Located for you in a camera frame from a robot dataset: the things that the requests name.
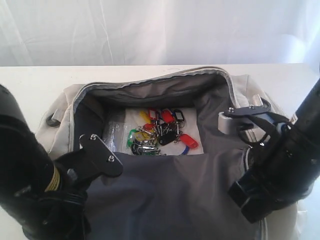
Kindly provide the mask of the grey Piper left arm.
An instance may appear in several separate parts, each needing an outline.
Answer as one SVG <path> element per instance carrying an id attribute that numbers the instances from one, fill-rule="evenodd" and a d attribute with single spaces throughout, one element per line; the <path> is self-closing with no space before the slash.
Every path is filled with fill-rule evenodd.
<path id="1" fill-rule="evenodd" d="M 84 240 L 87 195 L 72 186 L 28 127 L 10 91 L 0 88 L 0 205 L 30 240 Z"/>

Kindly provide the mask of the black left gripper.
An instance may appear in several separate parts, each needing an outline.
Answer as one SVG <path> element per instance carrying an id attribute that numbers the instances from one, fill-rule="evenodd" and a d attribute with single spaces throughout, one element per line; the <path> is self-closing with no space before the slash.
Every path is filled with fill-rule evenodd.
<path id="1" fill-rule="evenodd" d="M 31 190 L 22 196 L 28 204 L 22 231 L 29 240 L 84 240 L 91 232 L 85 216 L 90 181 L 80 179 L 82 163 L 88 163 L 84 150 L 56 160 L 39 149 L 24 154 Z"/>

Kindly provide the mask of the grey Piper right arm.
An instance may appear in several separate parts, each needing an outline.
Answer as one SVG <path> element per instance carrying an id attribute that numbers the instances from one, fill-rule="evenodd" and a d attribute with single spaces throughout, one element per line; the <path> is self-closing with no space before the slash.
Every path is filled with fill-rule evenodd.
<path id="1" fill-rule="evenodd" d="M 225 116 L 235 130 L 258 127 L 261 140 L 249 143 L 251 166 L 228 190 L 250 222 L 306 198 L 320 175 L 320 85 L 316 83 L 296 110 L 293 120 L 261 106 L 230 108 Z"/>

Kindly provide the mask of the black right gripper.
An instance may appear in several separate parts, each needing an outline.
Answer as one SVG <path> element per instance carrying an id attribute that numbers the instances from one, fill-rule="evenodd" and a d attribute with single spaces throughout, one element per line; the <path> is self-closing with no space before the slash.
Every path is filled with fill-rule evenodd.
<path id="1" fill-rule="evenodd" d="M 320 175 L 318 122 L 255 119 L 269 137 L 253 145 L 253 165 L 228 190 L 250 222 L 262 220 L 280 205 L 290 205 L 309 194 Z"/>

